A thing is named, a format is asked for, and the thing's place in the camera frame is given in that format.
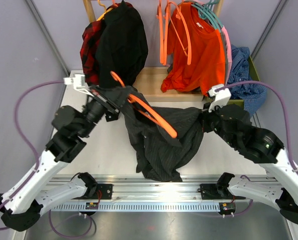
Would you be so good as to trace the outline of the orange hanger of blue shirt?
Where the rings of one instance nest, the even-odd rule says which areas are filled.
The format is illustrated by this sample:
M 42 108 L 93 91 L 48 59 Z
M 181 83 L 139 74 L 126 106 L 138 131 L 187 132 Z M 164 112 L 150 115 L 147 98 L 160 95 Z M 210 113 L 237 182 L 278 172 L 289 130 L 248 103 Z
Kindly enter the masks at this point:
M 163 66 L 166 66 L 166 58 L 164 53 L 164 27 L 163 27 L 162 0 L 159 0 L 158 6 L 157 6 L 157 19 L 159 22 L 160 63 Z

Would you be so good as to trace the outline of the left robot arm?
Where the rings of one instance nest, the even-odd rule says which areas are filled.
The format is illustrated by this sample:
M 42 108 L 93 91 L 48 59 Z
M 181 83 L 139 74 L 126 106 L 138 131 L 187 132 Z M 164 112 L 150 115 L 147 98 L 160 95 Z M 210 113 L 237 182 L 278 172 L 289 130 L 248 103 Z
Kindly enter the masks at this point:
M 87 172 L 60 187 L 45 192 L 42 189 L 83 150 L 86 146 L 83 139 L 89 137 L 103 115 L 114 114 L 127 102 L 133 88 L 83 85 L 74 90 L 87 96 L 83 111 L 69 105 L 60 107 L 52 121 L 56 133 L 41 155 L 36 156 L 36 163 L 15 186 L 0 193 L 4 230 L 25 231 L 54 207 L 74 198 L 91 199 L 97 194 L 98 184 Z

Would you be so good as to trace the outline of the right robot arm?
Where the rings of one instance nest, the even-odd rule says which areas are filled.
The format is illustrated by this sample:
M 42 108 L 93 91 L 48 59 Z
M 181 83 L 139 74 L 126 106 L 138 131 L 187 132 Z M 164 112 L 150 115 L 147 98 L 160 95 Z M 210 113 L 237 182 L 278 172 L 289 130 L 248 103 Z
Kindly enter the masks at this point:
M 213 192 L 222 199 L 233 196 L 261 202 L 276 210 L 287 220 L 298 225 L 298 174 L 292 168 L 282 141 L 271 131 L 255 127 L 249 113 L 230 104 L 202 109 L 205 133 L 214 132 L 245 159 L 269 172 L 280 187 L 252 183 L 232 173 L 223 173 Z

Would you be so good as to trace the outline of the dark grey striped shirt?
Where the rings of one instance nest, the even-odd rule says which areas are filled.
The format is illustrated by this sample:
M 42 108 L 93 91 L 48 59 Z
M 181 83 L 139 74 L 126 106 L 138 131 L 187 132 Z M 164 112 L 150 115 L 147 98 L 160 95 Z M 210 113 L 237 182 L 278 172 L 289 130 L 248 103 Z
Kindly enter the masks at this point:
M 136 172 L 160 182 L 180 182 L 178 168 L 197 154 L 202 139 L 202 111 L 196 107 L 160 107 L 153 109 L 177 132 L 172 138 L 162 127 L 137 110 L 138 103 L 125 103 L 120 112 L 125 119 L 131 146 L 136 152 Z

